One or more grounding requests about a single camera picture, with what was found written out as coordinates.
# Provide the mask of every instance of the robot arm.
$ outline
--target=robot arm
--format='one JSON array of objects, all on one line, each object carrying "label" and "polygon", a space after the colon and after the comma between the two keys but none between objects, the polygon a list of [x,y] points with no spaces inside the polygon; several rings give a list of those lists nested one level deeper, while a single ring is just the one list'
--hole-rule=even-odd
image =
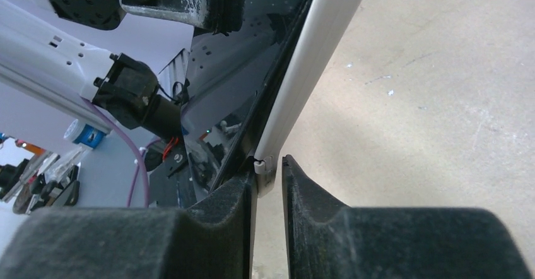
[{"label": "robot arm", "polygon": [[180,107],[159,96],[147,65],[78,40],[6,0],[0,0],[0,78],[102,131],[109,128],[80,97],[129,129],[142,126],[163,139],[180,132]]}]

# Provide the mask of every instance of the white wall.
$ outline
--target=white wall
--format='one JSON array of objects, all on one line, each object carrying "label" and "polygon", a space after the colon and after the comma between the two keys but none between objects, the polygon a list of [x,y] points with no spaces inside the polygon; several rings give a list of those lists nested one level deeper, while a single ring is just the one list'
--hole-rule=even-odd
[{"label": "white wall", "polygon": [[63,154],[74,148],[63,140],[65,130],[73,121],[73,117],[0,83],[0,131],[3,133]]}]

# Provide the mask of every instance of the black cylindrical joint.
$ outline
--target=black cylindrical joint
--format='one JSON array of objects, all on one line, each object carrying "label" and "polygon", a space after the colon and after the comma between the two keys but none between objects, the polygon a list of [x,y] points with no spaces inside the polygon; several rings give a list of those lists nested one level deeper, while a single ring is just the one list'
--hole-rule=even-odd
[{"label": "black cylindrical joint", "polygon": [[180,107],[160,95],[155,95],[142,127],[163,140],[170,140],[173,137],[182,139]]}]

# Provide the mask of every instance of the white plastic panel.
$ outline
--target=white plastic panel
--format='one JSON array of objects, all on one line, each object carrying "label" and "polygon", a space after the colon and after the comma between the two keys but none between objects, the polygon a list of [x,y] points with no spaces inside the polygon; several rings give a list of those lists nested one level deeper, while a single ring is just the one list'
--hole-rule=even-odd
[{"label": "white plastic panel", "polygon": [[[258,174],[276,169],[278,155],[361,0],[313,0],[294,55],[255,152]],[[265,189],[273,183],[263,182]]]}]

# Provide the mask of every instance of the purple cable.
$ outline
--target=purple cable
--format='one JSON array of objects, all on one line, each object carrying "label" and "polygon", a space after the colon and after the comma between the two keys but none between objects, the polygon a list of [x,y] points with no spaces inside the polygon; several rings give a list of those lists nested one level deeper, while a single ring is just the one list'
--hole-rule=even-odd
[{"label": "purple cable", "polygon": [[132,142],[132,139],[128,137],[127,134],[125,134],[120,127],[118,127],[113,121],[111,121],[106,115],[104,115],[97,107],[95,107],[89,100],[82,97],[82,100],[84,103],[89,107],[95,115],[97,115],[99,118],[102,119],[106,124],[110,126],[112,130],[114,130],[119,137],[121,137],[124,142],[130,147],[132,150],[132,153],[134,153],[134,156],[136,156],[136,159],[138,160],[138,167],[141,169],[141,175],[143,176],[143,188],[144,188],[144,206],[147,208],[149,207],[149,176],[147,174],[147,168],[145,167],[145,162],[143,160],[143,156],[141,156],[141,153],[139,152],[139,149],[137,146]]},{"label": "purple cable", "polygon": [[[156,140],[149,142],[149,144],[145,146],[146,149],[141,153],[141,156],[144,157],[145,152],[148,151],[149,149],[149,146],[157,142],[160,142],[160,140],[156,139]],[[128,200],[126,201],[127,208],[129,208],[130,205],[132,204],[132,197],[134,196],[134,189],[136,188],[136,183],[138,181],[138,173],[139,173],[139,164],[136,164],[136,171],[134,172],[134,177],[132,178],[132,183],[130,184],[130,191],[128,192]]]}]

